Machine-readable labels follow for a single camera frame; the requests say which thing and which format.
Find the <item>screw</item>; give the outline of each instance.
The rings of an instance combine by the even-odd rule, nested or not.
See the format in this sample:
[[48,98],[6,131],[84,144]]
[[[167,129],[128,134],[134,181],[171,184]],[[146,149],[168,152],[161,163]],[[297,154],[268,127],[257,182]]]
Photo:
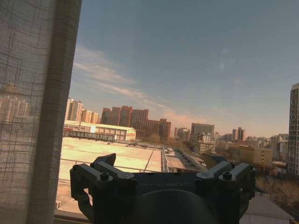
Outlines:
[[201,178],[196,178],[195,181],[194,181],[195,185],[198,186],[198,187],[199,187],[200,185],[202,185],[203,182],[204,182],[204,180],[201,179]]
[[233,175],[230,173],[230,172],[223,172],[222,173],[222,176],[223,176],[223,179],[225,179],[225,180],[231,180],[232,179],[232,177],[233,177]]
[[106,180],[108,180],[108,179],[109,179],[109,173],[107,173],[107,172],[103,172],[103,173],[101,173],[101,174],[100,174],[100,179],[101,179],[101,181],[106,181]]
[[138,184],[138,181],[136,179],[129,179],[128,186],[129,187],[135,187]]

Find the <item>roof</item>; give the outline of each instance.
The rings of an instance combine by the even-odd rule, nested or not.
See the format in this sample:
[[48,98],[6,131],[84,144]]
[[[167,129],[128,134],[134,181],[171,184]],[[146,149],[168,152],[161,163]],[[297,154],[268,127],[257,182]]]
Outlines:
[[[74,120],[65,120],[64,123],[66,125],[79,125],[80,122],[74,121]],[[133,129],[132,127],[122,127],[122,126],[116,126],[116,125],[104,125],[104,124],[96,124],[96,123],[85,123],[81,122],[81,126],[87,126],[87,127],[105,127],[105,128],[112,128],[112,129],[118,129],[118,130],[131,130]]]
[[298,89],[298,88],[299,88],[299,83],[296,83],[296,84],[292,85],[292,90]]
[[246,211],[249,214],[279,217],[284,219],[294,219],[268,198],[256,195],[249,201],[249,207]]

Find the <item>sheer curtain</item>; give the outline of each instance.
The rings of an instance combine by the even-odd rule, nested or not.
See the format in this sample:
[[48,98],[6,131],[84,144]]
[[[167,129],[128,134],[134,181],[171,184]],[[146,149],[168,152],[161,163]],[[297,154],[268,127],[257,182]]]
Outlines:
[[53,222],[81,0],[0,0],[0,223]]

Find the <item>wispy cloud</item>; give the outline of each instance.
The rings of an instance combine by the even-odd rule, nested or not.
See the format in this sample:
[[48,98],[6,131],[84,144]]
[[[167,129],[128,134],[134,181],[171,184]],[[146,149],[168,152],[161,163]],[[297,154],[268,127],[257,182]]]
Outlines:
[[167,101],[164,98],[152,96],[139,89],[138,83],[133,79],[116,71],[115,68],[121,68],[121,66],[109,60],[102,51],[77,46],[73,65],[74,70],[85,77],[84,83],[89,91],[102,90],[110,94],[121,95],[135,102],[136,106],[156,111],[159,117],[167,118],[172,122],[172,127],[189,127],[192,122],[207,122],[206,118],[193,116],[188,112],[177,113],[166,104]]
[[109,60],[104,52],[90,50],[81,45],[76,46],[73,66],[80,74],[93,81],[135,83],[135,80],[119,74],[115,68],[120,65]]

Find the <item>blue sky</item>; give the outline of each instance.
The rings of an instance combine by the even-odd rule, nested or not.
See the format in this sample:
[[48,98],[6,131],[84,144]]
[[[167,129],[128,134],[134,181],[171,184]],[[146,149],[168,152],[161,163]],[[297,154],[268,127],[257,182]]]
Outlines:
[[299,1],[83,0],[70,97],[132,105],[172,129],[288,132]]

